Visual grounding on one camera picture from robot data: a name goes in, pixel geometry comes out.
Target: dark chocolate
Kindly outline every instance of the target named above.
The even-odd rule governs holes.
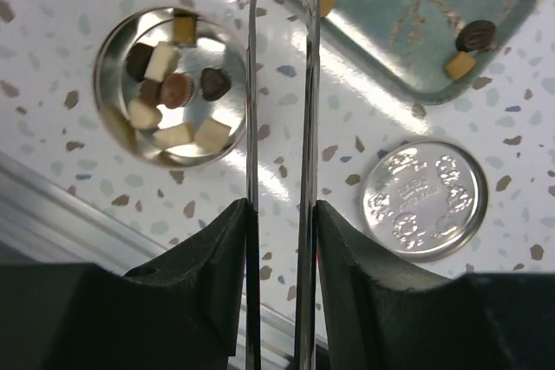
[[[137,82],[145,79],[148,62],[152,56],[154,48],[145,43],[136,43],[127,55],[126,71],[131,78]]]
[[[204,68],[200,74],[202,98],[206,101],[221,99],[232,87],[229,77],[219,68]]]
[[[495,30],[495,24],[490,21],[470,22],[457,36],[455,46],[463,52],[480,51],[492,43]]]

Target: white chocolate cube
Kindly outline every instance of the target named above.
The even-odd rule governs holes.
[[[191,123],[184,122],[177,126],[160,129],[154,133],[154,139],[161,149],[186,145],[194,140],[194,130]]]
[[[135,129],[152,129],[162,121],[162,112],[156,107],[148,106],[141,99],[132,99],[127,110],[129,112],[129,122]]]
[[[145,78],[163,82],[177,68],[180,52],[167,42],[158,42],[148,62]]]
[[[229,126],[209,118],[200,125],[194,135],[194,141],[210,153],[219,153],[227,143],[231,130]]]

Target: white countertop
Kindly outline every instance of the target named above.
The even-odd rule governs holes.
[[[0,150],[62,189],[100,208],[163,248],[209,223],[245,195],[245,140],[203,168],[169,172],[126,154],[97,116],[91,73],[107,33],[148,7],[194,7],[246,45],[248,7],[237,0],[2,0]],[[304,24],[286,5],[258,0],[258,123],[262,302],[295,309],[299,180],[304,97]],[[459,99],[425,107],[401,102],[323,41],[320,198],[363,230],[359,179],[415,136],[465,147],[485,171],[489,204],[461,250],[422,266],[445,276],[466,270],[555,269],[555,0],[543,0],[482,77]],[[66,102],[69,92],[77,102]],[[113,204],[120,196],[126,204]],[[46,238],[56,238],[54,233]],[[79,230],[72,230],[77,236]],[[88,242],[126,258],[102,233]],[[96,261],[112,269],[108,258]],[[317,311],[323,332],[323,311]]]

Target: metal rod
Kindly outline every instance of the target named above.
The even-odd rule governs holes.
[[[246,370],[261,370],[260,353],[260,258],[258,224],[258,120],[256,6],[250,1],[246,73],[246,188],[247,200],[255,213],[246,234]]]
[[[297,261],[295,368],[315,368],[318,98],[320,88],[320,0],[304,0],[306,10],[306,84],[304,91],[303,165]]]

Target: round metal container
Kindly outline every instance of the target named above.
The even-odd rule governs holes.
[[[457,146],[423,140],[385,156],[362,189],[369,236],[412,262],[453,253],[478,230],[487,185],[477,162]]]
[[[197,45],[179,45],[181,57],[176,73],[186,73],[193,79],[193,98],[183,107],[168,109],[158,105],[162,122],[158,128],[192,123],[196,130],[207,118],[231,127],[224,149],[212,154],[194,143],[176,146],[162,152],[153,139],[158,128],[135,131],[128,124],[127,106],[138,96],[140,83],[127,74],[126,59],[136,43],[155,47],[158,42],[171,42],[173,17],[197,16]],[[203,68],[221,68],[231,79],[232,88],[217,101],[205,101],[200,94],[200,74]],[[244,49],[227,30],[191,11],[160,8],[137,13],[120,23],[101,47],[95,63],[94,91],[96,104],[104,125],[128,151],[164,166],[199,166],[221,158],[241,139],[245,130],[246,69]]]

